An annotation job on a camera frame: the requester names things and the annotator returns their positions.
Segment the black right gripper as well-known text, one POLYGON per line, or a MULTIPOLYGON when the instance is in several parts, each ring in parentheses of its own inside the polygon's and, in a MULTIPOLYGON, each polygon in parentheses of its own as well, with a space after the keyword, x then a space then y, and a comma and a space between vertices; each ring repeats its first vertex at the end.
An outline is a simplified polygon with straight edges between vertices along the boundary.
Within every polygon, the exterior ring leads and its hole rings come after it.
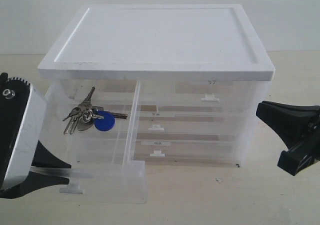
MULTIPOLYGON (((21 77, 0 74, 0 131, 16 134, 30 95, 30 83, 21 77)), ((38 141, 31 165, 37 168, 71 169, 72 166, 53 155, 38 141)))

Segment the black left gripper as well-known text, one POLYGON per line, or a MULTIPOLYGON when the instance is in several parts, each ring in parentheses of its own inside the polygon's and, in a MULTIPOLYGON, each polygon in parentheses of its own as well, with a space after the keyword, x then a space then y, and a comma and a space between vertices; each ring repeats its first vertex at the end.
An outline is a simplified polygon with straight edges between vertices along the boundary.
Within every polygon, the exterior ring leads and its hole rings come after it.
POLYGON ((258 104, 256 116, 284 142, 277 166, 292 176, 320 160, 320 107, 271 101, 258 104))

